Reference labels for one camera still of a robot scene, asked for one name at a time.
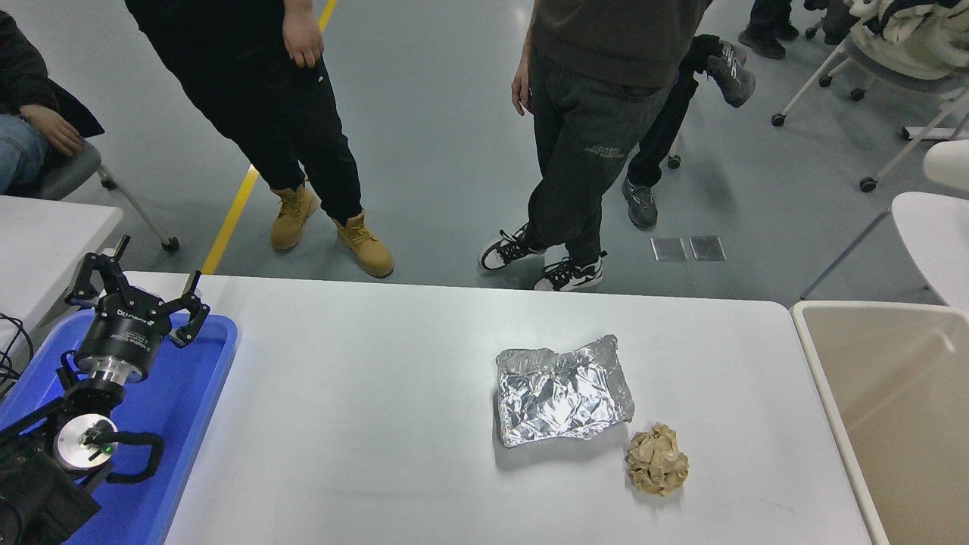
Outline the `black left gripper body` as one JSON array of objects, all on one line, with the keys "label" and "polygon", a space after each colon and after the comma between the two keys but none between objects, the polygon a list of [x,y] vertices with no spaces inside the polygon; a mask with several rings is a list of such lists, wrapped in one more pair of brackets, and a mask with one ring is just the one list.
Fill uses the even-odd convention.
[{"label": "black left gripper body", "polygon": [[154,294],[139,294],[132,299],[121,294],[101,297],[94,320],[76,350],[76,367],[89,375],[94,363],[112,358],[134,366],[139,375],[148,375],[160,342],[170,331],[169,315],[159,311],[163,304]]}]

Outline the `person's hand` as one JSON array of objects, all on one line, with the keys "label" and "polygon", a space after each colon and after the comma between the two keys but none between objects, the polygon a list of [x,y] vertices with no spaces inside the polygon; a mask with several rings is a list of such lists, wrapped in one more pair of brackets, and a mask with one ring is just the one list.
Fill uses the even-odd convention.
[{"label": "person's hand", "polygon": [[82,150],[83,139],[79,131],[52,108],[42,104],[25,104],[20,107],[20,113],[58,153],[70,157]]}]

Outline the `person's left hand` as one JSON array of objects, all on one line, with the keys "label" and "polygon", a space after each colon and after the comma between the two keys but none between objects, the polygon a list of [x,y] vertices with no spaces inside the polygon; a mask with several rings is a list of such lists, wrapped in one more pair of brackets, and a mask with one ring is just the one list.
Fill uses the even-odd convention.
[{"label": "person's left hand", "polygon": [[312,1],[284,1],[282,36],[298,67],[314,68],[324,51],[322,31]]}]

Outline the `person's right hand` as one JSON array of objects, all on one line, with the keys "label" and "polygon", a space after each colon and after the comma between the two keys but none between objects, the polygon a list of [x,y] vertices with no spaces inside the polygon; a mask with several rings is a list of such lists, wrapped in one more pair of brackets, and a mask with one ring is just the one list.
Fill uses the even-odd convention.
[{"label": "person's right hand", "polygon": [[531,107],[531,83],[530,83],[530,58],[522,56],[516,67],[511,80],[511,102],[516,113],[523,117],[526,113],[532,113]]}]

